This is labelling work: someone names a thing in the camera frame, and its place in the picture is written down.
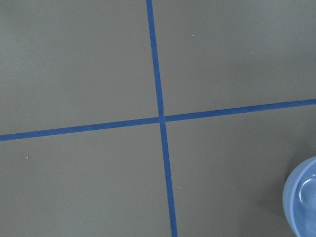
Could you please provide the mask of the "blue ceramic bowl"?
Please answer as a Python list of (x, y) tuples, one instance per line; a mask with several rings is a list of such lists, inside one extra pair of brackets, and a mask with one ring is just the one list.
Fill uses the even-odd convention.
[(296, 166), (286, 179), (282, 193), (283, 211), (297, 237), (316, 235), (316, 158)]

